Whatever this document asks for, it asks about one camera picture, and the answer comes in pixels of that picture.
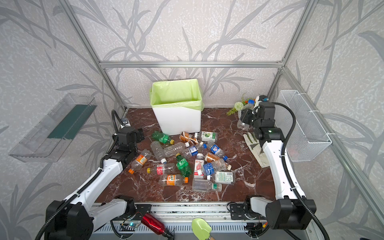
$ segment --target wire mesh basket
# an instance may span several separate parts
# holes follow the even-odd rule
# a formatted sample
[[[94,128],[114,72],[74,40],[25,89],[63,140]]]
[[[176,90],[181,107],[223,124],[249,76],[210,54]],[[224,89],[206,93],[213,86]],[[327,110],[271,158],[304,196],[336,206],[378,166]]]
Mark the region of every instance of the wire mesh basket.
[[[291,161],[310,161],[332,143],[314,111],[297,90],[281,90],[277,102],[288,106],[296,116],[296,126],[286,147]],[[275,107],[276,126],[286,137],[292,126],[292,116],[285,108]]]

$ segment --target leaf pattern wallpaper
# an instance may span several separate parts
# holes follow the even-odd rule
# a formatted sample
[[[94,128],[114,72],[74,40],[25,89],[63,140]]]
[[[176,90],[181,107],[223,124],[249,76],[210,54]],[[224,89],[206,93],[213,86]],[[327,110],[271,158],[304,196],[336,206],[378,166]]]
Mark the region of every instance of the leaf pattern wallpaper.
[[[384,1],[317,4],[288,68],[384,197]],[[290,89],[285,79],[279,90]],[[295,162],[332,239],[384,239],[384,229],[329,148]]]
[[[0,239],[31,240],[46,207],[73,192],[110,141],[111,91],[63,14],[48,0],[0,1]],[[67,94],[98,105],[58,162],[21,162],[9,151]]]
[[[70,0],[103,61],[279,61],[306,0]],[[130,106],[149,107],[159,80],[197,78],[206,106],[266,94],[277,69],[118,68],[110,78]]]

